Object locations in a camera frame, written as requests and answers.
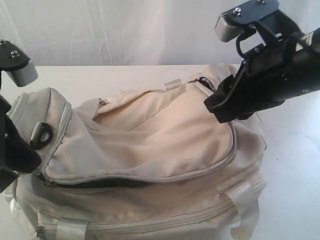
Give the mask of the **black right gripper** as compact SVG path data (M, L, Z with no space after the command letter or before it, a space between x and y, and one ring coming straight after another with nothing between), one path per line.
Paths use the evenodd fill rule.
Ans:
M282 48L247 61L237 77L225 78L204 104L219 123L227 123L312 91L313 45L290 37Z

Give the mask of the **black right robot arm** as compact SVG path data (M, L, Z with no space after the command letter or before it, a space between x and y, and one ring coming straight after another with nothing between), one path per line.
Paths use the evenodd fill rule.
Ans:
M229 75L204 104L220 123L246 120L253 113L320 89L320 31L290 34L275 47L248 51L235 76Z

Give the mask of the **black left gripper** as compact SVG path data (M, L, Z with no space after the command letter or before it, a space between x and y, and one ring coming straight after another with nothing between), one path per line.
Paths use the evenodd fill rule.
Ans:
M18 178L18 173L30 174L42 162L40 156L20 136L8 117L11 105L0 98L0 191Z

